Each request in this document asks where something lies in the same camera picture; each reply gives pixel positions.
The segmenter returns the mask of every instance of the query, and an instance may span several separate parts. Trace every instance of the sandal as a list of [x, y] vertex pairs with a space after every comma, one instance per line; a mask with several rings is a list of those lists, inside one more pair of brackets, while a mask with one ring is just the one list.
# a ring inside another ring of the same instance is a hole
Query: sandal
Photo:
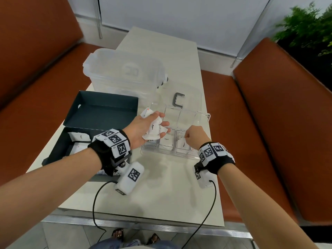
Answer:
[[154, 234], [151, 236], [151, 238], [149, 238], [149, 240], [147, 241], [146, 245], [151, 245], [151, 244], [156, 243], [156, 242], [158, 242], [158, 241], [160, 241], [160, 238], [158, 237], [157, 234], [154, 233]]
[[112, 232], [112, 238], [114, 238], [114, 233], [116, 233], [117, 231], [120, 231], [121, 232], [121, 235], [119, 236], [118, 235], [118, 237], [116, 237], [116, 239], [118, 239], [118, 240], [120, 240], [121, 242], [123, 242], [123, 229], [122, 228], [117, 228], [117, 229], [115, 229], [113, 232]]

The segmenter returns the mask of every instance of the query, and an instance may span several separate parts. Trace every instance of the black cable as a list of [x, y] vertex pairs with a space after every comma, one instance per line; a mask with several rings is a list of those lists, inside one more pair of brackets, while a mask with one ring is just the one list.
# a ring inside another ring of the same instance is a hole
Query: black cable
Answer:
[[100, 190], [101, 190], [106, 184], [109, 184], [109, 183], [115, 183], [115, 184], [117, 184], [118, 182], [117, 182], [117, 181], [113, 181], [113, 180], [111, 180], [111, 181], [108, 181], [108, 182], [104, 183], [104, 184], [102, 185], [102, 187], [100, 187], [99, 190], [97, 191], [96, 196], [95, 196], [95, 200], [93, 201], [93, 206], [92, 206], [92, 217], [93, 217], [93, 222], [95, 223], [95, 226], [96, 226], [98, 229], [101, 229], [101, 230], [104, 231], [104, 233], [103, 233], [103, 234], [100, 236], [100, 238], [98, 239], [98, 242], [100, 241], [100, 239], [102, 238], [102, 236], [105, 234], [106, 230], [103, 229], [103, 228], [101, 228], [101, 227], [99, 227], [99, 226], [96, 224], [96, 220], [95, 220], [95, 203], [96, 203], [96, 199], [97, 199], [97, 196], [98, 196], [98, 193], [100, 192]]
[[203, 225], [203, 223], [205, 222], [205, 220], [207, 219], [207, 217], [210, 215], [210, 212], [212, 211], [212, 208], [213, 208], [213, 206], [214, 206], [214, 202], [215, 202], [215, 199], [216, 199], [216, 197], [217, 197], [217, 187], [215, 186], [215, 183], [214, 183], [214, 181], [212, 181], [212, 180], [209, 180], [209, 182], [212, 182], [213, 183], [213, 185], [214, 185], [214, 190], [215, 190], [215, 192], [214, 192], [214, 200], [213, 200], [213, 204], [212, 204], [212, 207], [211, 207], [211, 209], [210, 209], [210, 211], [209, 211], [209, 213], [206, 215], [206, 217], [204, 218], [204, 220], [203, 220], [203, 222], [201, 223], [201, 225], [197, 228], [197, 230], [190, 236], [190, 238], [187, 240], [187, 242], [183, 245], [183, 247], [181, 247], [181, 249], [183, 249], [186, 245], [187, 245], [187, 243], [189, 242], [189, 240], [196, 234], [196, 232], [201, 228], [201, 226]]

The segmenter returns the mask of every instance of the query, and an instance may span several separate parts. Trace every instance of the white table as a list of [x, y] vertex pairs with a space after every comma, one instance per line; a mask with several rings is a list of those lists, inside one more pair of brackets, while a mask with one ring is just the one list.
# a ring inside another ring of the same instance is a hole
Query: white table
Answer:
[[[201, 91], [202, 112], [206, 113], [196, 43], [133, 27], [117, 49], [159, 58], [170, 78]], [[93, 91], [92, 85], [87, 90]], [[203, 127], [210, 135], [209, 125]], [[41, 167], [42, 160], [49, 156], [63, 128], [61, 125], [54, 133], [28, 171]], [[143, 177], [133, 192], [122, 196], [114, 191], [112, 184], [106, 185], [98, 195], [96, 212], [194, 224], [203, 221], [211, 208], [214, 188], [199, 187], [192, 171], [196, 160], [152, 152], [143, 156], [138, 148], [133, 151], [132, 161], [139, 161], [145, 167]], [[217, 198], [205, 225], [224, 226], [217, 177], [215, 183]], [[92, 211], [95, 194], [102, 184], [87, 182], [59, 207]]]

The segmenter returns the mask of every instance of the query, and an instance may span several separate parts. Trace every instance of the dark gray cardboard box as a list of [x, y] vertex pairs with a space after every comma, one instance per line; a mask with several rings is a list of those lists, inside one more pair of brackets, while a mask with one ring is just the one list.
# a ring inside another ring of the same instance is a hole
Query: dark gray cardboard box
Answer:
[[[92, 140], [95, 135], [112, 128], [125, 128], [136, 117], [138, 102], [139, 99], [132, 96], [80, 91], [63, 122], [65, 128], [43, 166], [69, 155], [74, 142], [68, 132], [86, 133]], [[90, 181], [107, 182], [117, 178], [95, 175]]]

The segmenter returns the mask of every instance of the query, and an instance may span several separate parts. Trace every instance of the foot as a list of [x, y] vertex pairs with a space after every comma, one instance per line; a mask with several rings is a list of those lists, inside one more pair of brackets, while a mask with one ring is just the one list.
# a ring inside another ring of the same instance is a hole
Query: foot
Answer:
[[160, 238], [158, 237], [157, 234], [154, 233], [154, 234], [152, 235], [152, 237], [149, 238], [149, 240], [148, 240], [148, 242], [147, 242], [147, 245], [151, 245], [151, 244], [156, 243], [156, 242], [158, 242], [158, 241], [160, 241]]
[[115, 229], [112, 233], [112, 238], [116, 238], [123, 242], [123, 229], [122, 228]]

